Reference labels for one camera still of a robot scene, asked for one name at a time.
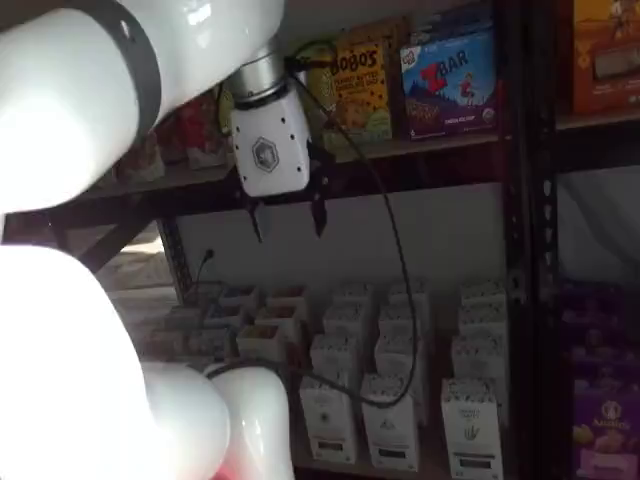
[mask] cereal bar box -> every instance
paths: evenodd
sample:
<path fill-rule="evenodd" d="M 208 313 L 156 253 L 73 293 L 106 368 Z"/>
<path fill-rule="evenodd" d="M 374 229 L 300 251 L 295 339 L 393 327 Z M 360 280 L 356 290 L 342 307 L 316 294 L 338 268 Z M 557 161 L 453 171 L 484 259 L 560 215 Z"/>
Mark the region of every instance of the cereal bar box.
<path fill-rule="evenodd" d="M 491 30 L 408 46 L 400 56 L 411 139 L 496 125 Z"/>

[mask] electrical cord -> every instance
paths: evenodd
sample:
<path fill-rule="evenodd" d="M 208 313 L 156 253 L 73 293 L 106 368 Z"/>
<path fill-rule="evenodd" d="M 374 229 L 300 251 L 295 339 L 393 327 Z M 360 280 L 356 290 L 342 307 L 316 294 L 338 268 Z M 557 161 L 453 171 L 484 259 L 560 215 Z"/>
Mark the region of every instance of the electrical cord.
<path fill-rule="evenodd" d="M 309 45 L 303 45 L 300 49 L 300 51 L 303 50 L 303 47 L 308 48 Z M 289 65 L 291 64 L 295 64 L 296 62 L 298 62 L 297 59 L 293 59 L 293 61 L 289 62 Z M 287 69 L 289 76 L 291 77 L 291 79 L 298 85 L 298 87 L 300 87 L 300 89 L 302 89 L 306 95 L 309 96 L 309 98 L 313 101 L 313 103 L 316 105 L 316 107 L 318 107 L 320 109 L 320 111 L 322 111 L 322 113 L 327 117 L 327 120 L 330 124 L 332 124 L 336 130 L 344 137 L 344 139 L 346 140 L 346 142 L 349 144 L 349 146 L 353 149 L 353 151 L 355 152 L 356 156 L 358 157 L 358 159 L 367 167 L 367 169 L 369 170 L 371 176 L 373 177 L 379 191 L 380 191 L 380 195 L 382 196 L 382 199 L 384 201 L 384 205 L 386 208 L 386 211 L 388 213 L 389 216 L 389 221 L 391 223 L 391 230 L 393 233 L 393 237 L 394 237 L 394 241 L 395 241 L 395 245 L 396 245 L 396 250 L 398 252 L 398 257 L 400 260 L 400 266 L 402 269 L 402 278 L 404 280 L 405 283 L 405 287 L 407 290 L 407 298 L 408 298 L 408 303 L 409 303 L 409 311 L 411 313 L 411 368 L 409 370 L 409 375 L 403 385 L 402 391 L 398 394 L 398 396 L 392 400 L 388 400 L 388 401 L 377 401 L 377 400 L 371 400 L 369 398 L 366 398 L 364 396 L 362 396 L 360 394 L 359 391 L 357 390 L 352 390 L 350 388 L 346 388 L 342 385 L 340 385 L 337 382 L 334 382 L 328 378 L 323 377 L 322 375 L 312 371 L 312 370 L 306 370 L 306 369 L 301 369 L 301 368 L 297 368 L 297 367 L 292 367 L 289 366 L 287 364 L 283 364 L 283 363 L 279 363 L 279 362 L 273 362 L 273 361 L 269 361 L 269 360 L 265 360 L 265 359 L 240 359 L 240 360 L 235 360 L 233 362 L 230 362 L 226 365 L 222 365 L 220 368 L 212 371 L 209 373 L 208 378 L 213 379 L 219 375 L 222 375 L 223 373 L 226 372 L 230 372 L 233 370 L 237 370 L 239 368 L 246 368 L 246 367 L 264 367 L 264 368 L 268 368 L 270 370 L 273 370 L 275 372 L 278 371 L 286 371 L 288 373 L 291 374 L 295 374 L 297 376 L 300 377 L 309 377 L 313 380 L 316 380 L 322 384 L 325 384 L 327 386 L 329 386 L 330 388 L 340 392 L 340 393 L 344 393 L 345 395 L 347 395 L 348 397 L 350 397 L 352 400 L 358 402 L 358 403 L 363 403 L 366 405 L 370 405 L 372 407 L 376 407 L 379 409 L 387 409 L 387 408 L 392 408 L 396 405 L 398 405 L 402 400 L 404 400 L 404 398 L 409 395 L 409 392 L 411 391 L 411 384 L 413 383 L 413 379 L 415 377 L 415 372 L 416 372 L 416 368 L 417 368 L 417 362 L 418 362 L 418 317 L 417 317 L 417 313 L 416 313 L 416 307 L 415 307 L 415 303 L 413 300 L 413 293 L 411 291 L 411 282 L 409 279 L 409 270 L 407 268 L 407 262 L 405 259 L 405 255 L 404 255 L 404 249 L 402 247 L 402 242 L 400 240 L 400 234 L 398 232 L 398 225 L 396 222 L 396 218 L 395 218 L 395 214 L 393 212 L 393 208 L 391 206 L 391 201 L 389 199 L 389 195 L 387 193 L 387 189 L 384 186 L 384 183 L 382 181 L 382 179 L 380 178 L 380 175 L 378 174 L 378 172 L 376 171 L 376 169 L 373 167 L 373 165 L 371 164 L 371 162 L 369 161 L 369 159 L 366 157 L 366 155 L 362 152 L 362 150 L 360 149 L 360 147 L 353 141 L 353 139 L 351 138 L 351 136 L 344 130 L 344 128 L 342 128 L 342 126 L 335 121 L 335 119 L 333 118 L 333 116 L 331 115 L 331 113 L 322 105 L 322 103 L 320 102 L 320 100 L 318 100 L 315 95 L 313 95 L 313 93 L 307 88 L 307 86 L 304 84 L 304 82 L 302 82 L 298 76 L 296 75 L 296 71 L 295 69 L 292 68 L 288 68 Z"/>
<path fill-rule="evenodd" d="M 215 104 L 215 127 L 218 130 L 218 133 L 222 136 L 222 138 L 229 138 L 231 136 L 231 131 L 223 131 L 222 123 L 220 123 L 220 105 L 222 104 L 222 94 L 224 93 L 224 82 L 220 82 L 218 84 L 218 92 L 216 93 L 216 104 Z"/>
<path fill-rule="evenodd" d="M 205 267 L 205 265 L 207 263 L 209 263 L 209 260 L 212 260 L 214 257 L 214 252 L 212 249 L 207 248 L 207 250 L 204 252 L 204 256 L 202 257 L 202 261 L 200 262 L 200 266 L 198 267 L 198 274 L 196 275 L 196 281 L 195 284 L 193 286 L 193 296 L 195 298 L 196 303 L 198 302 L 198 290 L 200 289 L 200 275 L 202 274 L 202 269 Z"/>

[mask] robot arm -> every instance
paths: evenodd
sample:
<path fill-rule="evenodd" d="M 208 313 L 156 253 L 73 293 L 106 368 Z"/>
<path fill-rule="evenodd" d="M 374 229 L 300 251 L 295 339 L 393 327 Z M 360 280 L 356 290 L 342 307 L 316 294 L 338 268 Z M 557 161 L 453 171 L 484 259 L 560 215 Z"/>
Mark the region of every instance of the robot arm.
<path fill-rule="evenodd" d="M 0 35 L 0 213 L 77 196 L 234 71 L 245 190 L 304 188 L 308 129 L 271 42 L 283 10 L 284 0 L 86 0 Z"/>
<path fill-rule="evenodd" d="M 306 121 L 271 43 L 283 9 L 89 0 L 0 35 L 0 235 L 4 213 L 80 194 L 234 71 L 245 190 L 304 188 Z M 0 246 L 0 273 L 1 478 L 293 479 L 287 396 L 273 373 L 210 382 L 141 366 L 98 282 L 60 252 Z"/>

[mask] logo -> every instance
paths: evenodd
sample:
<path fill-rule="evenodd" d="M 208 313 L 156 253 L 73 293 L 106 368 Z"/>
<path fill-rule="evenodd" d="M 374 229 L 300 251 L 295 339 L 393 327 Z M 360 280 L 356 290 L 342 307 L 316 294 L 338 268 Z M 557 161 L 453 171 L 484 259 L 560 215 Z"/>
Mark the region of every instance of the logo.
<path fill-rule="evenodd" d="M 476 428 L 471 425 L 470 427 L 464 429 L 464 438 L 469 441 L 473 441 L 478 436 L 478 433 L 480 433 L 480 427 Z"/>
<path fill-rule="evenodd" d="M 258 138 L 252 150 L 253 160 L 256 162 L 256 166 L 264 172 L 273 172 L 280 163 L 278 149 L 275 143 L 270 142 L 266 138 Z"/>
<path fill-rule="evenodd" d="M 631 428 L 631 425 L 628 422 L 620 421 L 622 407 L 618 402 L 614 402 L 612 400 L 604 402 L 602 404 L 601 412 L 604 419 L 593 419 L 593 424 L 596 427 L 615 428 L 618 430 L 629 430 Z"/>
<path fill-rule="evenodd" d="M 384 421 L 380 424 L 380 428 L 382 430 L 395 430 L 396 426 L 393 424 L 391 420 L 385 418 Z"/>
<path fill-rule="evenodd" d="M 465 420 L 475 420 L 480 417 L 480 409 L 478 408 L 460 408 L 458 413 Z"/>
<path fill-rule="evenodd" d="M 622 407 L 618 402 L 604 402 L 602 404 L 602 415 L 607 420 L 617 420 L 622 415 Z"/>
<path fill-rule="evenodd" d="M 402 57 L 402 63 L 404 63 L 405 65 L 411 66 L 414 63 L 416 63 L 416 56 L 413 54 L 412 51 L 410 51 L 404 57 Z"/>

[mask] small white box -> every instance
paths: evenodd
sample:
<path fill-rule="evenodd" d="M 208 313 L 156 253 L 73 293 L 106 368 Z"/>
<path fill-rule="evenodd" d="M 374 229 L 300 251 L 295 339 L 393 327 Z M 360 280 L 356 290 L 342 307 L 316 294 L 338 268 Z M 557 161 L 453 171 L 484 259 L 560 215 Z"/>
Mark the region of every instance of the small white box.
<path fill-rule="evenodd" d="M 434 329 L 431 323 L 431 300 L 429 296 L 429 284 L 423 278 L 412 278 L 410 280 L 411 297 L 416 306 L 419 320 L 421 321 L 422 335 L 425 336 L 427 346 L 430 351 L 435 349 Z M 409 305 L 407 286 L 404 281 L 396 282 L 389 288 L 388 301 L 391 305 Z"/>
<path fill-rule="evenodd" d="M 389 401 L 402 393 L 404 385 L 402 377 L 365 375 L 362 395 L 371 400 Z M 420 447 L 411 395 L 392 408 L 363 404 L 362 410 L 373 466 L 417 472 Z"/>
<path fill-rule="evenodd" d="M 381 375 L 398 375 L 407 378 L 413 362 L 411 335 L 380 337 L 376 344 L 376 369 Z M 426 425 L 429 420 L 428 368 L 425 361 L 424 344 L 418 341 L 416 368 L 411 395 L 415 403 L 416 420 Z"/>
<path fill-rule="evenodd" d="M 242 305 L 225 307 L 212 303 L 202 321 L 203 328 L 232 328 L 237 332 L 249 323 L 249 315 Z"/>
<path fill-rule="evenodd" d="M 185 334 L 182 331 L 154 330 L 138 347 L 144 360 L 166 360 L 184 354 Z"/>
<path fill-rule="evenodd" d="M 167 330 L 198 328 L 202 312 L 194 307 L 173 307 L 164 317 L 164 328 Z"/>
<path fill-rule="evenodd" d="M 418 337 L 423 337 L 422 313 L 416 308 Z M 411 308 L 407 303 L 393 303 L 380 307 L 378 317 L 378 329 L 380 336 L 396 337 L 413 334 L 413 319 Z"/>
<path fill-rule="evenodd" d="M 278 327 L 248 325 L 238 338 L 238 352 L 242 358 L 264 358 L 273 362 L 286 362 L 284 337 Z"/>
<path fill-rule="evenodd" d="M 360 385 L 362 365 L 356 339 L 349 335 L 321 334 L 311 344 L 311 364 L 314 370 L 344 370 L 350 383 Z"/>
<path fill-rule="evenodd" d="M 329 307 L 322 318 L 325 333 L 350 335 L 358 342 L 358 351 L 363 356 L 371 351 L 371 321 L 369 306 L 362 301 L 335 304 Z"/>
<path fill-rule="evenodd" d="M 247 313 L 256 316 L 261 306 L 262 298 L 260 290 L 255 286 L 226 287 L 218 303 L 222 307 L 245 307 Z"/>
<path fill-rule="evenodd" d="M 267 297 L 268 307 L 296 307 L 300 321 L 306 324 L 308 331 L 311 327 L 310 292 L 307 287 L 295 285 L 292 287 L 277 288 Z"/>
<path fill-rule="evenodd" d="M 503 302 L 460 305 L 458 327 L 462 335 L 488 334 L 507 345 L 507 309 Z"/>
<path fill-rule="evenodd" d="M 451 343 L 451 360 L 457 378 L 478 378 L 495 382 L 500 423 L 505 427 L 509 426 L 509 392 L 502 341 L 484 334 L 454 337 Z"/>
<path fill-rule="evenodd" d="M 345 371 L 319 373 L 346 388 L 355 386 Z M 351 399 L 316 380 L 305 378 L 300 386 L 300 400 L 313 458 L 355 463 L 358 452 Z"/>
<path fill-rule="evenodd" d="M 287 344 L 287 359 L 290 365 L 305 367 L 309 364 L 298 307 L 262 307 L 258 311 L 256 325 L 272 325 L 282 330 Z"/>
<path fill-rule="evenodd" d="M 189 354 L 223 362 L 237 356 L 235 333 L 231 328 L 198 330 L 189 334 Z"/>
<path fill-rule="evenodd" d="M 490 382 L 443 380 L 441 399 L 451 477 L 503 480 L 497 404 Z"/>
<path fill-rule="evenodd" d="M 370 303 L 375 302 L 375 287 L 370 283 L 343 283 L 333 291 L 333 303 Z"/>
<path fill-rule="evenodd" d="M 486 303 L 507 305 L 507 291 L 501 280 L 485 280 L 483 282 L 463 285 L 460 289 L 460 304 L 464 306 Z"/>

